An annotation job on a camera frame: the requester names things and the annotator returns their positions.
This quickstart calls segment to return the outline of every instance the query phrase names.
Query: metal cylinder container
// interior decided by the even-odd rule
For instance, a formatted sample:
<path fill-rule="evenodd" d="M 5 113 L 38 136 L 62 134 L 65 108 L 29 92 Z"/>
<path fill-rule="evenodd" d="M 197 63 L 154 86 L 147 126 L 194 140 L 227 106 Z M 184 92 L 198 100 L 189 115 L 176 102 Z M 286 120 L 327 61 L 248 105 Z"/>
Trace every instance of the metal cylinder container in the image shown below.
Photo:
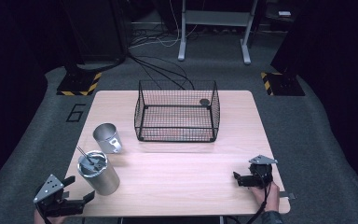
<path fill-rule="evenodd" d="M 107 156 L 101 151 L 90 151 L 80 156 L 77 164 L 78 172 L 100 195 L 115 192 L 120 185 L 120 179 Z"/>
<path fill-rule="evenodd" d="M 114 124 L 101 124 L 92 135 L 104 153 L 119 153 L 121 151 L 120 137 Z"/>

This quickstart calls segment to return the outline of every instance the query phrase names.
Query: gray carpet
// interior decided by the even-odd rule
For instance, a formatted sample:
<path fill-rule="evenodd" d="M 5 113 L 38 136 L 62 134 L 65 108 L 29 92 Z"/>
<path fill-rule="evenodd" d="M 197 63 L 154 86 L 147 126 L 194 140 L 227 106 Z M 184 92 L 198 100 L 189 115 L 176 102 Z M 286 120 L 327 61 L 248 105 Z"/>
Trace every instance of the gray carpet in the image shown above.
<path fill-rule="evenodd" d="M 286 190 L 297 196 L 291 201 L 291 211 L 282 216 L 285 223 L 358 223 L 357 176 L 332 135 L 318 98 L 301 78 L 298 80 L 306 93 L 304 97 L 272 97 L 264 88 L 260 73 L 274 72 L 269 63 L 283 35 L 258 34 L 250 49 L 252 64 L 248 66 L 242 62 L 239 39 L 237 35 L 214 35 L 188 40 L 182 63 L 176 60 L 179 43 L 170 48 L 143 45 L 131 49 L 131 53 L 177 63 L 190 79 L 216 80 L 219 90 L 253 93 L 272 152 L 279 161 L 282 181 Z M 141 59 L 181 73 L 172 63 Z M 64 75 L 63 68 L 46 74 L 45 99 L 0 171 L 0 223 L 32 223 L 36 188 L 50 174 L 64 178 L 94 97 L 56 95 Z M 140 79 L 149 76 L 139 64 L 127 59 L 103 72 L 96 91 L 137 90 Z M 79 107 L 84 114 L 79 122 L 66 122 L 75 104 L 85 104 Z M 249 217 L 239 219 L 245 222 Z M 86 223 L 116 222 L 111 217 L 86 218 Z M 81 223 L 81 218 L 70 217 L 67 223 Z"/>

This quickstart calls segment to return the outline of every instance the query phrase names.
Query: yellow black hazard tape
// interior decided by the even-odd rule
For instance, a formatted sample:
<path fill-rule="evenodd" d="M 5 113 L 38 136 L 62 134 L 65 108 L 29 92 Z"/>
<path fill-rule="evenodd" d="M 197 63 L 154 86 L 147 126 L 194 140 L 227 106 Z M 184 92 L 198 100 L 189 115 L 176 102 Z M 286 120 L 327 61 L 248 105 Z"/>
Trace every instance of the yellow black hazard tape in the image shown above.
<path fill-rule="evenodd" d="M 102 73 L 98 73 L 95 75 L 94 79 L 92 80 L 91 85 L 87 91 L 57 91 L 57 95 L 92 95 L 94 90 L 97 88 L 98 81 L 100 80 Z"/>
<path fill-rule="evenodd" d="M 261 73 L 261 78 L 263 78 L 264 87 L 266 88 L 267 94 L 274 95 L 274 92 L 271 88 L 271 84 L 269 83 L 269 79 L 267 78 L 267 74 L 281 75 L 281 73 Z"/>
<path fill-rule="evenodd" d="M 281 73 L 261 73 L 261 77 L 270 96 L 305 96 L 295 77 L 288 80 Z"/>

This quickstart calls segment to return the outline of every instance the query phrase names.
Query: cable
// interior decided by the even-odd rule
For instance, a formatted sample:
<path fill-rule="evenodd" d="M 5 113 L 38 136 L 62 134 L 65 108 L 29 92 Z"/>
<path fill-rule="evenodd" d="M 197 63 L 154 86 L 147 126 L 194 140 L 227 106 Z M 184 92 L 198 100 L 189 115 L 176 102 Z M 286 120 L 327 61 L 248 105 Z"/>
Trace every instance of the cable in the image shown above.
<path fill-rule="evenodd" d="M 229 219 L 231 219 L 231 220 L 234 220 L 236 224 L 241 224 L 240 221 L 239 221 L 237 218 L 235 218 L 235 217 L 226 217 L 226 218 L 229 218 Z"/>
<path fill-rule="evenodd" d="M 173 15 L 173 19 L 175 20 L 177 34 L 178 34 L 177 37 L 176 37 L 176 40 L 171 45 L 165 45 L 163 42 L 161 42 L 160 39 L 157 38 L 157 40 L 161 43 L 161 45 L 164 46 L 164 47 L 167 47 L 167 48 L 172 47 L 174 44 L 176 44 L 178 42 L 178 40 L 180 40 L 180 38 L 179 38 L 179 36 L 180 36 L 179 35 L 179 25 L 178 25 L 178 21 L 176 20 L 175 14 L 173 13 L 172 0 L 170 0 L 170 6 L 171 6 L 171 12 L 172 12 L 172 15 Z"/>
<path fill-rule="evenodd" d="M 147 43 L 143 43 L 143 44 L 140 44 L 140 45 L 131 46 L 131 47 L 129 47 L 129 49 L 138 48 L 138 47 L 141 47 L 143 45 L 148 45 L 148 44 L 160 44 L 161 42 L 169 43 L 169 42 L 173 42 L 173 41 L 176 41 L 176 40 L 160 40 L 160 41 L 155 41 L 155 42 L 147 42 Z"/>
<path fill-rule="evenodd" d="M 42 212 L 42 210 L 40 209 L 39 205 L 36 203 L 36 210 L 39 213 L 39 215 L 43 218 L 43 220 L 45 221 L 46 224 L 51 224 L 50 220 L 48 220 L 48 218 L 45 216 L 45 214 Z"/>
<path fill-rule="evenodd" d="M 260 204 L 260 208 L 258 209 L 258 211 L 251 217 L 251 219 L 249 219 L 249 221 L 246 224 L 253 223 L 260 216 L 260 214 L 264 211 L 264 209 L 266 208 L 267 197 L 269 196 L 269 191 L 271 190 L 271 185 L 269 185 L 269 189 L 268 189 L 268 192 L 267 192 L 267 186 L 266 186 L 266 183 L 264 182 L 264 179 L 262 177 L 261 177 L 261 182 L 263 183 L 263 189 L 264 189 L 264 202 L 262 202 Z"/>
<path fill-rule="evenodd" d="M 157 31 L 156 28 L 159 27 L 159 26 L 161 26 L 161 32 L 159 34 L 154 34 L 154 35 L 148 35 L 147 34 L 148 31 L 156 32 Z M 143 44 L 146 41 L 148 41 L 149 39 L 165 38 L 165 37 L 169 36 L 168 32 L 164 31 L 162 21 L 161 21 L 161 24 L 156 25 L 153 29 L 137 29 L 137 30 L 133 30 L 132 35 L 134 35 L 135 37 L 131 41 L 130 45 Z"/>
<path fill-rule="evenodd" d="M 155 58 L 155 57 L 149 57 L 149 56 L 139 56 L 139 57 L 154 58 L 154 59 L 158 59 L 158 60 L 161 60 L 161 61 L 163 61 L 163 62 L 166 62 L 166 63 L 171 63 L 171 62 L 169 62 L 169 61 L 166 61 L 166 60 L 163 60 L 163 59 L 160 59 L 160 58 Z M 190 79 L 187 78 L 187 74 L 186 74 L 185 70 L 184 70 L 183 68 L 181 68 L 179 65 L 175 64 L 175 63 L 172 63 L 172 64 L 175 64 L 176 66 L 178 66 L 178 67 L 184 72 L 185 75 L 181 75 L 181 74 L 176 73 L 176 72 L 173 72 L 173 71 L 171 71 L 171 70 L 168 70 L 168 69 L 165 69 L 165 68 L 156 66 L 156 65 L 154 65 L 154 64 L 152 64 L 152 63 L 148 63 L 148 62 L 146 62 L 146 61 L 144 61 L 144 60 L 141 60 L 141 59 L 139 59 L 139 58 L 137 58 L 137 57 L 135 57 L 135 56 L 133 56 L 133 55 L 131 55 L 131 54 L 129 54 L 129 58 L 133 59 L 136 63 L 140 64 L 140 65 L 142 66 L 142 68 L 145 70 L 145 72 L 147 73 L 147 75 L 148 75 L 153 81 L 155 81 L 155 82 L 156 82 L 156 80 L 152 78 L 152 76 L 150 75 L 150 73 L 147 72 L 146 68 L 148 68 L 148 69 L 150 69 L 150 70 L 152 70 L 152 71 L 154 71 L 154 72 L 156 72 L 156 73 L 158 73 L 158 74 L 160 74 L 160 75 L 166 77 L 169 81 L 171 81 L 172 83 L 174 83 L 175 85 L 177 85 L 181 90 L 185 90 L 185 88 L 184 88 L 183 85 L 184 85 L 187 81 L 188 81 L 189 84 L 191 85 L 192 90 L 195 90 L 195 87 L 194 87 L 193 83 L 191 82 Z M 168 77 L 168 76 L 167 76 L 166 74 L 164 74 L 163 72 L 168 72 L 168 73 L 174 74 L 174 75 L 176 75 L 176 76 L 182 77 L 182 78 L 185 79 L 185 81 L 184 81 L 182 84 L 179 84 L 176 80 L 173 80 L 172 78 Z"/>
<path fill-rule="evenodd" d="M 203 11 L 204 8 L 205 8 L 205 0 L 203 0 L 203 2 L 202 2 L 202 9 L 201 9 L 201 11 Z M 197 26 L 198 26 L 198 24 L 194 26 L 194 28 L 190 31 L 190 33 L 188 33 L 188 34 L 186 35 L 186 37 L 188 37 L 189 35 L 191 35 L 191 33 L 193 33 L 193 31 L 197 28 Z"/>
<path fill-rule="evenodd" d="M 175 85 L 177 85 L 180 89 L 182 89 L 182 90 L 185 89 L 185 88 L 183 87 L 183 85 L 180 85 L 179 83 L 177 83 L 176 81 L 174 81 L 174 80 L 171 79 L 170 77 L 166 76 L 165 74 L 163 74 L 162 72 L 160 72 L 160 71 L 158 71 L 156 68 L 154 68 L 155 65 L 150 64 L 150 63 L 145 63 L 144 61 L 139 60 L 139 59 L 137 59 L 137 58 L 135 58 L 135 57 L 133 57 L 133 56 L 131 56 L 131 55 L 130 55 L 130 58 L 133 59 L 134 61 L 136 61 L 138 64 L 140 64 L 140 65 L 143 67 L 144 70 L 145 70 L 145 67 L 147 67 L 147 68 L 149 68 L 149 69 L 151 69 L 151 70 L 153 70 L 153 71 L 155 71 L 155 72 L 161 74 L 162 76 L 166 77 L 169 81 L 171 81 L 172 83 L 174 83 Z"/>

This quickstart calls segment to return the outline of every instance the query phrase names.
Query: metal stand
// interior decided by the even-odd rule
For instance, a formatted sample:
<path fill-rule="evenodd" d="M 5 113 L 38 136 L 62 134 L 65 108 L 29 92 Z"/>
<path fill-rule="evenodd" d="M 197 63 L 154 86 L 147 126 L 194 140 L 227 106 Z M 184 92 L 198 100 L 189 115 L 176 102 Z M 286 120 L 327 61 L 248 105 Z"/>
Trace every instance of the metal stand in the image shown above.
<path fill-rule="evenodd" d="M 186 10 L 186 0 L 182 1 L 182 37 L 179 48 L 178 61 L 183 61 L 186 54 L 186 25 L 203 24 L 203 25 L 225 25 L 246 27 L 245 34 L 241 39 L 241 49 L 243 62 L 251 63 L 247 42 L 255 16 L 257 1 L 254 0 L 250 12 L 217 12 L 217 11 L 195 11 Z"/>

